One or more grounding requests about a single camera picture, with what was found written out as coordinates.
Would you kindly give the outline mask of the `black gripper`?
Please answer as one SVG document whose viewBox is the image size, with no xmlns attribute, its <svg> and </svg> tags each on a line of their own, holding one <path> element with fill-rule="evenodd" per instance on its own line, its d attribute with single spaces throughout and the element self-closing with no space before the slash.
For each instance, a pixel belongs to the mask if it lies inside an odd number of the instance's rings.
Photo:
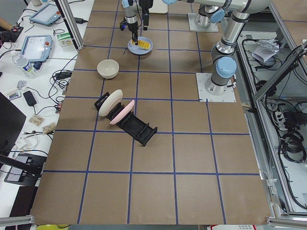
<svg viewBox="0 0 307 230">
<path fill-rule="evenodd" d="M 143 15 L 143 30 L 147 31 L 149 26 L 149 15 Z M 131 43 L 133 45 L 138 45 L 138 22 L 129 23 L 129 31 L 132 32 Z"/>
<path fill-rule="evenodd" d="M 149 15 L 149 9 L 153 7 L 153 0 L 139 0 L 139 6 L 142 8 L 143 15 Z"/>
</svg>

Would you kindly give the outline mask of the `arm mounting base plate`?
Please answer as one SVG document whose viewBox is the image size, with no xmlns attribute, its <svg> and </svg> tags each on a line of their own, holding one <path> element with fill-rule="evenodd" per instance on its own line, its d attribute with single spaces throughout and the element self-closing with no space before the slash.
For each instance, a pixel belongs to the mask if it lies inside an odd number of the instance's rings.
<svg viewBox="0 0 307 230">
<path fill-rule="evenodd" d="M 212 82 L 211 73 L 196 73 L 200 102 L 235 103 L 236 97 L 231 80 L 224 86 Z"/>
<path fill-rule="evenodd" d="M 193 32 L 217 33 L 219 31 L 216 23 L 200 15 L 199 13 L 188 13 L 189 30 Z"/>
</svg>

